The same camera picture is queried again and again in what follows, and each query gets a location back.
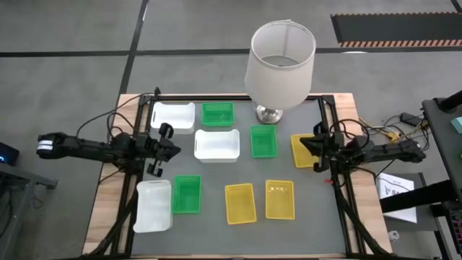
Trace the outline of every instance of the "floor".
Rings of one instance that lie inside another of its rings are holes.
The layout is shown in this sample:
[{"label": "floor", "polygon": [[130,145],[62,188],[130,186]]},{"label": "floor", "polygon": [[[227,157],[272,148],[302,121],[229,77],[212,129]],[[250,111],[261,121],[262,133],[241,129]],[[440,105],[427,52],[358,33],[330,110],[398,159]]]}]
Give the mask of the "floor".
[{"label": "floor", "polygon": [[[248,48],[259,26],[282,19],[311,29],[319,48],[337,48],[330,14],[455,11],[450,0],[144,1],[147,10],[140,14],[142,0],[0,0],[0,53],[124,51],[120,56],[0,58],[0,142],[21,151],[21,168],[59,179],[55,191],[37,190],[45,206],[28,209],[16,259],[79,255],[100,174],[98,162],[40,160],[35,154],[39,134],[74,134],[87,119],[114,108],[120,90],[245,92],[246,55],[127,58],[136,47],[137,23],[142,25],[139,50]],[[380,124],[404,111],[420,114],[424,99],[459,91],[461,59],[457,51],[317,54],[313,92],[353,92],[360,116]],[[104,139],[103,121],[86,126],[82,137]],[[396,162],[388,171],[423,172],[428,183],[447,178],[433,141],[424,162]],[[401,234],[393,250],[402,256],[439,255],[431,233]]]}]

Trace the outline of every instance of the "green plastic basket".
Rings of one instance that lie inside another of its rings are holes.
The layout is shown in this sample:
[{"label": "green plastic basket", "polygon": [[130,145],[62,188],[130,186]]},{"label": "green plastic basket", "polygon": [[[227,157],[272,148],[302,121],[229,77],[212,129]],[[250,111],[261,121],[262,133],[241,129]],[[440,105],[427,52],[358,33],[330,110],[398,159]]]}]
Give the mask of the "green plastic basket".
[{"label": "green plastic basket", "polygon": [[202,124],[205,126],[232,126],[234,124],[234,103],[203,103]]},{"label": "green plastic basket", "polygon": [[176,176],[173,183],[173,213],[201,211],[201,182],[199,175]]},{"label": "green plastic basket", "polygon": [[277,156],[277,138],[275,126],[252,126],[250,128],[252,156],[267,158]]}]

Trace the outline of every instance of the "silver lamp base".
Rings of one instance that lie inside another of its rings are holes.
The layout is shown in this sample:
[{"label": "silver lamp base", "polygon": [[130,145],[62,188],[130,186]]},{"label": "silver lamp base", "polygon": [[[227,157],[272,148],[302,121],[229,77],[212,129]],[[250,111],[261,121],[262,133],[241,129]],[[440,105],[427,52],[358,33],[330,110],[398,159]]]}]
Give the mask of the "silver lamp base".
[{"label": "silver lamp base", "polygon": [[282,110],[269,109],[259,105],[256,109],[256,115],[261,124],[277,124],[281,120]]}]

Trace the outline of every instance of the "white lamp shade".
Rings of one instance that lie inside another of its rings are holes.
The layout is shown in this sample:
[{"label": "white lamp shade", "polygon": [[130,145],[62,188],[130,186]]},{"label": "white lamp shade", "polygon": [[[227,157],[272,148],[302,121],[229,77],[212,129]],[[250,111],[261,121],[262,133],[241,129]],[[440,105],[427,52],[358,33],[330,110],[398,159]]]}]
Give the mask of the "white lamp shade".
[{"label": "white lamp shade", "polygon": [[245,88],[252,100],[270,109],[299,105],[311,90],[316,41],[291,20],[270,22],[252,37]]}]

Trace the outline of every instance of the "black floor mat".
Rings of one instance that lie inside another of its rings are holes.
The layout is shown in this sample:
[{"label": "black floor mat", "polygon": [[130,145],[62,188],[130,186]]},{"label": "black floor mat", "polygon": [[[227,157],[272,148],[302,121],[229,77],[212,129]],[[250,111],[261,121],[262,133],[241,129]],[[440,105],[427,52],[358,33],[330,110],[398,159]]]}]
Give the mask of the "black floor mat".
[{"label": "black floor mat", "polygon": [[462,46],[462,14],[332,14],[341,47]]}]

